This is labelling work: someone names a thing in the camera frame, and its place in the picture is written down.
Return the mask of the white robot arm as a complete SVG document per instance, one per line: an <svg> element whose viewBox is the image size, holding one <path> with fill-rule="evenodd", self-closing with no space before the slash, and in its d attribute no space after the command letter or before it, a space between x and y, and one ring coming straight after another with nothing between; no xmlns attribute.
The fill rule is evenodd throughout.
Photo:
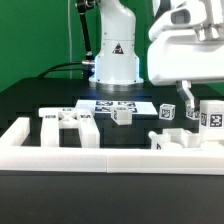
<svg viewBox="0 0 224 224"><path fill-rule="evenodd" d="M188 111L199 103L194 83L224 81L224 0L151 0L148 78L155 86L174 85ZM92 85L114 90L140 84L134 51L136 18L120 0L95 0L101 14L101 50Z"/></svg>

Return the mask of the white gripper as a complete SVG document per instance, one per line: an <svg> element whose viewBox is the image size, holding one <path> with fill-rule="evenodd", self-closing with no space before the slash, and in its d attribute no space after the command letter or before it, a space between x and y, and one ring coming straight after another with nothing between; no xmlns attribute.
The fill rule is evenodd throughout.
<svg viewBox="0 0 224 224"><path fill-rule="evenodd" d="M187 112L195 110L192 83L224 80L224 24L210 27L213 40L198 40L194 28L156 21L149 30L148 77L154 85L174 85Z"/></svg>

